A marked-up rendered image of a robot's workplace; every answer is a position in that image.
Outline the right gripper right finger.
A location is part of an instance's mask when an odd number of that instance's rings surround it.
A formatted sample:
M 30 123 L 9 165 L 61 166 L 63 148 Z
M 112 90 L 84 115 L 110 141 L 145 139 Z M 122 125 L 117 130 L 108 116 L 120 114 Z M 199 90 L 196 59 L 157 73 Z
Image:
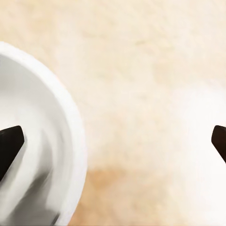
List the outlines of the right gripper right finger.
M 226 127 L 216 125 L 212 132 L 211 142 L 226 163 Z

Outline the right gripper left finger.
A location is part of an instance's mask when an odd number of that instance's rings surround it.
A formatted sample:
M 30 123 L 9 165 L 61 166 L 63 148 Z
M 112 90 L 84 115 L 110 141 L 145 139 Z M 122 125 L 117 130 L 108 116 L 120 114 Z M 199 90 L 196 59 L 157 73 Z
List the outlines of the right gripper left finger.
M 24 144 L 20 125 L 0 130 L 0 181 Z

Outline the coffee cup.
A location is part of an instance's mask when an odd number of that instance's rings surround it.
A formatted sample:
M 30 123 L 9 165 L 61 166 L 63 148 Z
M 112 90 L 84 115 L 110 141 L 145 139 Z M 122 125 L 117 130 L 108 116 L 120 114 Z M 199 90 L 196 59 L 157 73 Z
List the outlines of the coffee cup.
M 88 166 L 80 111 L 47 66 L 0 41 L 0 130 L 18 125 L 24 144 L 0 181 L 0 226 L 67 226 Z

